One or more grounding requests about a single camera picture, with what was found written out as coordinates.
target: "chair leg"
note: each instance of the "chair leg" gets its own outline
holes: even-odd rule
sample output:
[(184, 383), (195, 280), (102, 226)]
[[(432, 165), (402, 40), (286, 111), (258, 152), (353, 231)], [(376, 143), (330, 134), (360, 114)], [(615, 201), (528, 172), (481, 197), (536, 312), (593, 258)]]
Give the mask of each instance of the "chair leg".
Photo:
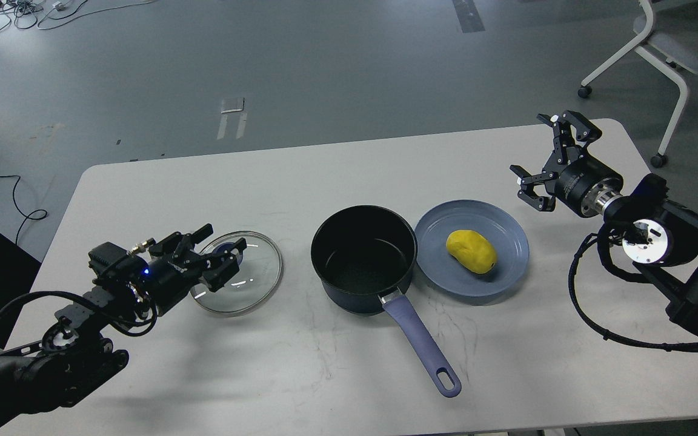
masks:
[(606, 69), (609, 69), (610, 66), (615, 64), (620, 58), (623, 58), (627, 53), (634, 50), (635, 47), (642, 44), (642, 42), (648, 38), (648, 35), (651, 34), (654, 21), (656, 21), (656, 16), (654, 15), (653, 9), (651, 9), (651, 3), (649, 0), (640, 0), (640, 7), (642, 7), (643, 12), (645, 12), (645, 27), (643, 27), (643, 30), (640, 31), (637, 36), (632, 38), (631, 41), (627, 42), (625, 46), (621, 47), (620, 50), (615, 52), (614, 55), (608, 58), (607, 61), (604, 61), (602, 65), (598, 66), (597, 69), (592, 71), (592, 74), (589, 74), (587, 78), (581, 80), (582, 88), (589, 86), (589, 83), (605, 72)]
[(661, 71), (662, 74), (667, 76), (671, 81), (678, 85), (680, 90), (680, 96), (678, 97), (678, 102), (675, 105), (675, 110), (673, 110), (673, 116), (670, 118), (670, 124), (667, 125), (667, 131), (664, 132), (662, 138), (662, 144), (659, 146), (659, 152), (651, 159), (651, 164), (656, 168), (659, 168), (666, 163), (665, 153), (667, 152), (667, 146), (670, 145), (670, 138), (673, 137), (676, 127), (678, 127), (678, 122), (680, 121), (680, 116), (683, 113), (683, 109), (686, 107), (689, 97), (689, 87), (686, 83), (686, 79), (682, 77), (678, 72), (673, 70), (664, 61), (660, 60), (653, 53), (649, 52), (645, 47), (640, 46), (634, 49), (634, 51), (642, 56), (643, 59), (648, 61), (649, 64), (653, 65), (657, 70)]

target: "floor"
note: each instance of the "floor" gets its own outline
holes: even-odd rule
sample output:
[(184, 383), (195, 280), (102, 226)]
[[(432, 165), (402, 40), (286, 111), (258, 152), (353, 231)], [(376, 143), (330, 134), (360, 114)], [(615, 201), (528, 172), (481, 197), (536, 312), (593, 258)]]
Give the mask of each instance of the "floor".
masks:
[[(22, 175), (21, 209), (49, 211), (25, 224), (19, 244), (42, 259), (82, 172), (128, 160), (509, 127), (564, 110), (617, 119), (650, 160), (677, 99), (673, 83), (632, 53), (593, 82), (589, 99), (576, 96), (634, 35), (637, 2), (474, 3), (479, 31), (468, 33), (460, 0), (157, 0), (57, 30), (8, 28), (0, 174)], [(96, 0), (87, 11), (122, 4)], [(670, 162), (653, 171), (698, 212), (698, 78), (690, 84)], [(233, 97), (244, 98), (244, 112), (224, 119), (222, 100)], [(541, 162), (550, 146), (540, 139)], [(608, 146), (604, 138), (590, 150), (599, 157)], [(179, 174), (163, 177), (179, 183)], [(244, 174), (228, 179), (232, 190)], [(0, 232), (14, 239), (13, 182), (0, 179)], [(163, 213), (172, 213), (167, 204), (141, 216)], [(621, 429), (593, 434), (629, 434)]]

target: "handle hole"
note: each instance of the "handle hole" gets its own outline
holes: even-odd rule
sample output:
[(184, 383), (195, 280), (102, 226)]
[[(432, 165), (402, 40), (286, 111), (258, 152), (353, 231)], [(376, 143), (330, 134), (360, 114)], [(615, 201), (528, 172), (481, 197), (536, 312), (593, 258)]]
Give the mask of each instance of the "handle hole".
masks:
[(435, 373), (438, 375), (440, 383), (443, 384), (446, 390), (454, 389), (454, 380), (451, 379), (451, 376), (448, 375), (445, 368), (438, 369)]

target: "yellow potato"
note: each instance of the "yellow potato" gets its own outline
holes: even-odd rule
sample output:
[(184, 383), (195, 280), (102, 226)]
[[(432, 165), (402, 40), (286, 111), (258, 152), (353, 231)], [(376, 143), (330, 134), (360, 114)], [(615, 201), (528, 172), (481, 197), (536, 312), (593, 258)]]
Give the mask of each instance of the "yellow potato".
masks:
[(476, 274), (486, 274), (497, 263), (492, 243), (475, 231), (453, 231), (446, 240), (446, 250), (465, 268)]

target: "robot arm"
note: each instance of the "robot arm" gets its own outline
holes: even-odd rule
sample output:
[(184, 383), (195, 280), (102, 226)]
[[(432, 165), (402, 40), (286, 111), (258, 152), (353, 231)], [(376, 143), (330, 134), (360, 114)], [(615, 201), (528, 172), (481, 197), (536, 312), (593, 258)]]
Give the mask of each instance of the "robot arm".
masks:
[[(587, 151), (602, 133), (582, 114), (565, 111), (538, 118), (553, 130), (554, 151), (537, 176), (510, 166), (519, 177), (519, 198), (539, 211), (554, 210), (559, 199), (578, 216), (602, 215), (597, 244), (606, 269), (625, 281), (656, 286), (670, 300), (666, 311), (671, 322), (698, 336), (698, 267), (686, 282), (664, 270), (698, 255), (698, 214), (668, 200), (666, 181), (654, 174), (645, 176), (631, 195), (622, 195), (623, 177)], [(548, 197), (535, 193), (538, 185), (545, 186)], [(621, 245), (639, 274), (615, 267), (610, 245)]]
[[(101, 331), (112, 326), (122, 334), (141, 336), (158, 317), (182, 300), (191, 287), (204, 283), (216, 292), (239, 271), (236, 257), (247, 243), (239, 239), (221, 253), (192, 249), (213, 230), (210, 224), (192, 234), (174, 233), (156, 243), (147, 240), (126, 251), (103, 243), (88, 254), (97, 275), (83, 296), (69, 292), (31, 292), (0, 311), (42, 296), (62, 296), (73, 304), (55, 312), (55, 325), (31, 344), (0, 353), (0, 427), (19, 414), (71, 408), (128, 364), (126, 350), (114, 351)], [(148, 264), (138, 254), (148, 251)], [(133, 328), (146, 326), (131, 333)]]

